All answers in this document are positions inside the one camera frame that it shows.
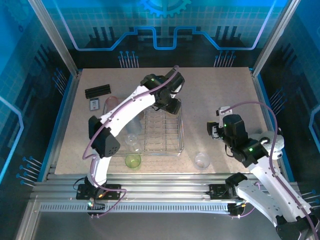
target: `gear logo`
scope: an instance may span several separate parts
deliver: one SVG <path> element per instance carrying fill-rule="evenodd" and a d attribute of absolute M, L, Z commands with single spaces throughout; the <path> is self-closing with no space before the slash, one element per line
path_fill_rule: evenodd
<path fill-rule="evenodd" d="M 22 25 L 30 14 L 30 4 L 28 0 L 2 0 L 14 20 Z"/>
<path fill-rule="evenodd" d="M 175 14 L 180 14 L 181 10 L 186 9 L 187 4 L 191 4 L 191 0 L 141 0 L 140 3 L 145 10 L 150 11 L 150 14 L 166 18 L 168 15 L 173 17 Z"/>

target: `wooden tabletop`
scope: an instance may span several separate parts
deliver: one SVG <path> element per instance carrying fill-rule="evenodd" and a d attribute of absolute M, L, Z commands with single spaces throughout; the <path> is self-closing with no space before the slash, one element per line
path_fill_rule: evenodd
<path fill-rule="evenodd" d="M 165 75 L 170 68 L 100 68 L 84 69 L 72 106 L 67 129 L 58 158 L 56 174 L 86 174 L 90 161 L 82 160 L 89 143 L 88 119 L 100 117 L 103 103 L 108 97 L 125 99 L 148 74 Z M 225 146 L 213 140 L 207 133 L 207 122 L 218 122 L 216 110 L 242 101 L 257 101 L 257 94 L 247 67 L 180 68 L 185 84 L 178 97 L 182 102 L 184 150 L 180 156 L 142 156 L 139 169 L 125 165 L 124 157 L 111 159 L 108 173 L 235 173 L 248 172 L 234 158 L 226 156 Z M 100 108 L 90 111 L 90 101 L 85 89 L 110 84 L 111 94 L 99 97 Z M 266 131 L 266 123 L 260 106 L 245 105 L 234 109 L 240 114 L 249 134 Z M 210 166 L 199 171 L 194 167 L 196 154 L 207 153 Z"/>

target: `wire dish rack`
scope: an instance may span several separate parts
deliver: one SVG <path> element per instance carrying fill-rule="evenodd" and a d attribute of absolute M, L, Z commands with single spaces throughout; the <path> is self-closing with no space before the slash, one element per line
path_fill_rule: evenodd
<path fill-rule="evenodd" d="M 137 136 L 140 146 L 139 152 L 133 152 L 126 144 L 128 136 L 123 128 L 116 139 L 121 147 L 114 157 L 125 157 L 128 154 L 179 156 L 184 149 L 184 128 L 182 121 L 182 107 L 177 115 L 163 110 L 148 107 L 143 111 L 140 120 L 142 131 Z"/>

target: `metal floor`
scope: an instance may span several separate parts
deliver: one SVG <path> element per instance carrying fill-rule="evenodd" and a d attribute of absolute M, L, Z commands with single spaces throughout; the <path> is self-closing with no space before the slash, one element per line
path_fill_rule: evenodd
<path fill-rule="evenodd" d="M 210 213 L 110 213 L 91 219 L 86 213 L 42 212 L 32 240 L 44 239 L 280 240 L 257 210 L 242 219 Z"/>

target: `ventilated metal strip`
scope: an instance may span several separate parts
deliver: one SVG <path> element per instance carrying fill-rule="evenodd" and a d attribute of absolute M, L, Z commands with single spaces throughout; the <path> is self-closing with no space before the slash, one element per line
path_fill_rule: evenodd
<path fill-rule="evenodd" d="M 41 212 L 68 212 L 68 213 L 104 213 L 111 208 L 110 204 L 106 209 L 100 209 L 96 206 L 95 210 L 88 210 L 88 204 L 85 202 L 77 203 L 58 203 L 44 202 L 41 204 Z M 137 203 L 124 202 L 117 205 L 112 212 L 114 213 L 212 213 L 228 214 L 228 205 L 226 203 Z"/>

